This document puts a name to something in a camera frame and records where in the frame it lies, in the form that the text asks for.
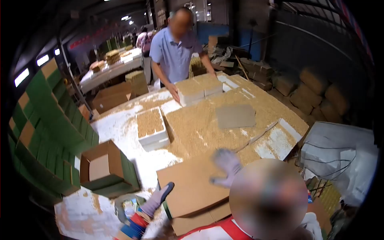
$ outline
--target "hand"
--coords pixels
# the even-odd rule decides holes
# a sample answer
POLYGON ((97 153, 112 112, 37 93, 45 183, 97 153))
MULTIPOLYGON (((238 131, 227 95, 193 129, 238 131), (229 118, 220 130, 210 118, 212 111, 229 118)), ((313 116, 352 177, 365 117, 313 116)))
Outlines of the hand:
POLYGON ((168 183, 163 189, 156 190, 152 196, 148 199, 148 201, 141 206, 141 210, 153 218, 153 214, 160 207, 160 205, 164 202, 168 194, 172 191, 175 184, 173 182, 168 183))
POLYGON ((175 99, 176 102, 180 103, 179 90, 177 89, 175 84, 168 83, 167 85, 165 85, 165 87, 172 94, 173 99, 175 99))
POLYGON ((227 177, 211 177, 210 182, 215 185, 230 188, 235 179, 235 175, 243 168, 238 157, 234 152, 220 148, 216 150, 213 156, 213 162, 227 174, 227 177))

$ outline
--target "white table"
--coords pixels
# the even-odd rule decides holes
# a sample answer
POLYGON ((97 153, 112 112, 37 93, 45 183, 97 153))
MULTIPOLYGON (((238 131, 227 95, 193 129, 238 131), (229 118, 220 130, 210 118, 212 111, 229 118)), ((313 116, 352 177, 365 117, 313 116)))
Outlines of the white table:
POLYGON ((108 80, 141 66, 141 49, 130 50, 131 54, 121 58, 113 65, 106 65, 101 71, 93 73, 89 70, 81 79, 79 86, 83 94, 108 80))

